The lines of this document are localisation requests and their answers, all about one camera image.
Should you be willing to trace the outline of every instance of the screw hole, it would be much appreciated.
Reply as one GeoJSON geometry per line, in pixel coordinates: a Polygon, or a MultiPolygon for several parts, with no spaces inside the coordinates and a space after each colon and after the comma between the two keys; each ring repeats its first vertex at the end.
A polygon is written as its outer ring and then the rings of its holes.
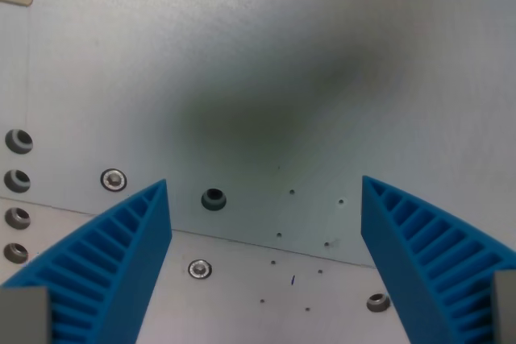
{"type": "Polygon", "coordinates": [[[9,243],[3,249],[4,256],[12,263],[27,262],[29,253],[25,247],[19,243],[9,243]]]}
{"type": "Polygon", "coordinates": [[[196,280],[204,280],[211,276],[211,265],[204,259],[196,259],[188,265],[188,273],[196,280]]]}
{"type": "Polygon", "coordinates": [[[14,193],[25,193],[31,187],[31,180],[25,172],[11,169],[3,177],[3,182],[14,193]]]}
{"type": "Polygon", "coordinates": [[[220,189],[207,189],[201,196],[202,206],[209,211],[219,211],[226,203],[226,195],[220,189]]]}
{"type": "Polygon", "coordinates": [[[13,207],[6,211],[6,223],[16,230],[24,230],[31,224],[31,217],[24,209],[13,207]]]}
{"type": "Polygon", "coordinates": [[[119,169],[109,168],[100,174],[102,187],[116,193],[127,187],[127,176],[119,169]]]}
{"type": "Polygon", "coordinates": [[[32,150],[32,137],[21,129],[12,129],[6,134],[7,147],[19,155],[25,155],[32,150]]]}

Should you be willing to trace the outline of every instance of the blue ribbed pad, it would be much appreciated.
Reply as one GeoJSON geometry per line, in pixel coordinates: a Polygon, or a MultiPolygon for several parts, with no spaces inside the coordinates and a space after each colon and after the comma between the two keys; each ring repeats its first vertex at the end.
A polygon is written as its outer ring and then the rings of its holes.
{"type": "Polygon", "coordinates": [[[48,287],[54,344],[134,343],[171,238],[162,180],[86,223],[3,286],[48,287]]]}
{"type": "Polygon", "coordinates": [[[413,344],[493,341],[491,283],[516,253],[453,215],[364,176],[362,237],[413,344]]]}

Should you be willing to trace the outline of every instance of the metal sheet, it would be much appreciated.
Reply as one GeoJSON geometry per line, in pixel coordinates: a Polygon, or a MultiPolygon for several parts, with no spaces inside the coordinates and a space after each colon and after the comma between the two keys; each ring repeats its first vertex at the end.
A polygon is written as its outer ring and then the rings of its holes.
{"type": "MultiPolygon", "coordinates": [[[[23,231],[0,222],[0,241],[21,243],[32,257],[90,219],[8,200],[0,212],[12,205],[32,222],[23,231]]],[[[0,283],[18,269],[0,257],[0,283]]],[[[409,344],[393,307],[366,308],[384,290],[375,269],[176,232],[138,344],[409,344]],[[210,278],[189,276],[195,259],[212,264],[210,278]]]]}
{"type": "Polygon", "coordinates": [[[360,238],[369,174],[513,245],[514,10],[516,0],[35,0],[1,32],[25,56],[0,48],[2,114],[26,114],[35,141],[0,158],[32,187],[0,196],[99,213],[164,177],[179,230],[372,264],[360,238]],[[27,104],[11,94],[24,82],[27,104]],[[127,174],[123,193],[99,184],[111,167],[127,174]],[[228,198],[218,213],[200,204],[212,187],[228,198]]]}

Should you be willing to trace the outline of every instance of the countersunk hole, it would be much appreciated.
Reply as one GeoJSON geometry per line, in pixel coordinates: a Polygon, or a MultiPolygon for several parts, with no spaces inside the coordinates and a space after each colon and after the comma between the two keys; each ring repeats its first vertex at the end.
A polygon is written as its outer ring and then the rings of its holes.
{"type": "Polygon", "coordinates": [[[24,230],[31,224],[28,212],[18,207],[12,207],[6,211],[6,223],[16,230],[24,230]]]}
{"type": "Polygon", "coordinates": [[[24,193],[31,187],[31,180],[25,172],[11,169],[3,177],[3,182],[14,193],[24,193]]]}
{"type": "Polygon", "coordinates": [[[371,301],[378,301],[378,300],[381,300],[381,298],[383,297],[384,295],[381,294],[381,293],[376,293],[376,294],[373,294],[372,296],[369,297],[369,300],[371,301]]]}
{"type": "Polygon", "coordinates": [[[220,189],[207,189],[201,197],[202,206],[209,211],[219,211],[227,203],[226,195],[220,189]]]}
{"type": "Polygon", "coordinates": [[[32,137],[21,129],[11,129],[6,134],[6,145],[14,153],[25,155],[32,149],[32,137]]]}
{"type": "Polygon", "coordinates": [[[25,247],[19,243],[9,243],[3,249],[4,256],[12,263],[27,262],[29,253],[25,247]]]}

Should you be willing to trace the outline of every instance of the hole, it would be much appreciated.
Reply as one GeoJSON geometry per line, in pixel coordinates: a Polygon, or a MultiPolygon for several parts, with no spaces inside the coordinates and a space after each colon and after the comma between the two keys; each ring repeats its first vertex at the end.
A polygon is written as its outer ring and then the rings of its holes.
{"type": "Polygon", "coordinates": [[[201,196],[202,206],[209,211],[219,211],[226,203],[226,195],[220,189],[207,189],[201,196]]]}
{"type": "Polygon", "coordinates": [[[19,155],[25,155],[32,150],[32,137],[21,129],[12,129],[6,134],[7,147],[19,155]]]}
{"type": "Polygon", "coordinates": [[[31,187],[29,176],[18,169],[11,169],[6,172],[3,182],[13,193],[25,193],[31,187]]]}
{"type": "Polygon", "coordinates": [[[212,201],[218,201],[222,199],[224,196],[223,192],[220,189],[209,189],[206,192],[206,195],[212,200],[212,201]]]}
{"type": "Polygon", "coordinates": [[[127,187],[127,176],[116,168],[109,168],[100,174],[102,187],[116,193],[127,187]]]}
{"type": "Polygon", "coordinates": [[[188,265],[188,273],[196,280],[204,280],[211,276],[211,265],[204,259],[196,259],[188,265]]]}
{"type": "Polygon", "coordinates": [[[31,217],[24,209],[13,207],[6,211],[6,223],[16,230],[24,230],[31,224],[31,217]]]}
{"type": "Polygon", "coordinates": [[[390,306],[390,299],[386,294],[375,293],[368,298],[366,306],[371,312],[384,312],[390,306]]]}
{"type": "Polygon", "coordinates": [[[369,300],[371,301],[379,301],[381,300],[381,298],[383,297],[384,295],[381,294],[381,293],[376,293],[376,294],[373,294],[372,296],[369,297],[369,300]]]}
{"type": "Polygon", "coordinates": [[[193,267],[193,272],[198,276],[202,276],[204,273],[206,273],[206,268],[202,265],[195,265],[193,267]]]}
{"type": "Polygon", "coordinates": [[[19,243],[7,244],[3,249],[3,254],[12,263],[25,263],[29,258],[27,249],[19,243]]]}

